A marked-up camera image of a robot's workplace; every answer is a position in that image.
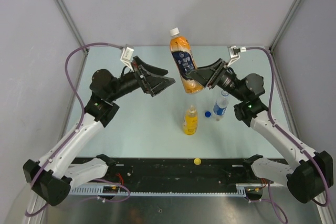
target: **blue bottle label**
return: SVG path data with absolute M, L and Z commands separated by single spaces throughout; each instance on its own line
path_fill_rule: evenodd
M 225 107 L 225 108 L 220 108 L 220 107 L 217 105 L 217 103 L 216 103 L 215 106 L 214 106 L 214 112 L 215 112 L 216 115 L 224 115 L 224 113 L 225 113 L 225 111 L 226 111 L 226 108 L 227 108 L 227 107 Z
M 191 58 L 191 55 L 188 52 L 183 51 L 172 52 L 172 55 L 183 79 L 191 80 L 191 78 L 188 78 L 186 76 L 187 71 L 195 69 L 195 65 L 193 59 Z

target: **yellow ball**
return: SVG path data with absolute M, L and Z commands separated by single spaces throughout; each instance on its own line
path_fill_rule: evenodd
M 200 165 L 201 162 L 202 162 L 201 159 L 198 158 L 198 157 L 194 159 L 194 164 L 195 164 L 195 165 Z

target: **white table surface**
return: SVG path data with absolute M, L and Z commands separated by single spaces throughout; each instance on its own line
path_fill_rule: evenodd
M 225 46 L 194 46 L 192 50 L 199 67 L 218 58 L 229 59 Z M 216 87 L 202 90 L 196 95 L 186 94 L 168 47 L 135 47 L 133 55 L 138 55 L 150 65 L 167 69 L 167 76 L 174 78 L 176 83 L 153 98 L 139 88 L 117 100 L 115 103 L 120 106 L 119 111 L 109 125 L 84 147 L 79 157 L 104 153 L 111 157 L 143 158 L 246 158 L 255 154 L 282 158 L 266 139 L 235 118 L 233 106 L 239 103 L 237 99 L 230 98 L 225 117 L 219 122 L 206 118 L 204 112 L 212 110 L 220 89 Z M 261 99 L 267 105 L 271 74 L 266 55 L 260 50 L 252 50 L 241 56 L 232 68 L 239 78 L 253 72 L 264 76 L 266 94 Z M 93 73 L 106 68 L 119 77 L 123 68 L 119 57 L 118 49 L 90 49 L 78 89 L 85 105 L 91 96 L 89 86 Z M 198 129 L 194 135 L 188 136 L 182 132 L 182 122 L 184 112 L 191 103 L 196 103 L 198 109 Z M 277 89 L 274 91 L 272 112 L 288 128 Z M 79 116 L 79 103 L 76 100 L 68 130 Z

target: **gray wall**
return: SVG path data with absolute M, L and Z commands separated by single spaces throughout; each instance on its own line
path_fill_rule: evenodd
M 302 140 L 336 160 L 336 0 L 305 0 L 275 49 Z M 336 206 L 336 186 L 331 188 Z
M 64 0 L 85 41 L 164 46 L 270 45 L 293 0 Z
M 53 0 L 0 0 L 0 10 L 3 223 L 25 184 L 22 165 L 29 158 L 37 160 L 59 139 L 71 95 L 64 62 L 77 44 Z M 70 66 L 72 77 L 80 56 Z

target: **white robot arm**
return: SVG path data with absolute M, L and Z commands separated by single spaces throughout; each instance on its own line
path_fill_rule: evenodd
M 165 77 L 167 70 L 143 62 L 138 56 L 130 61 L 130 50 L 123 51 L 121 60 L 128 62 L 130 72 L 114 77 L 108 70 L 97 70 L 92 77 L 92 96 L 83 118 L 39 161 L 28 160 L 23 170 L 32 190 L 51 206 L 60 204 L 72 188 L 103 177 L 114 160 L 98 155 L 93 160 L 74 167 L 69 165 L 82 148 L 113 119 L 119 107 L 114 101 L 137 88 L 155 96 L 175 83 Z
M 192 70 L 187 75 L 203 87 L 211 89 L 219 86 L 240 100 L 241 103 L 234 106 L 237 119 L 260 133 L 288 163 L 280 164 L 255 155 L 244 161 L 244 166 L 257 177 L 287 186 L 298 201 L 306 203 L 312 200 L 333 185 L 332 157 L 326 151 L 316 152 L 278 124 L 271 114 L 271 108 L 259 98 L 265 93 L 263 77 L 251 73 L 238 79 L 229 67 L 246 48 L 232 46 L 228 49 L 231 58 L 229 62 L 219 59 L 209 66 Z

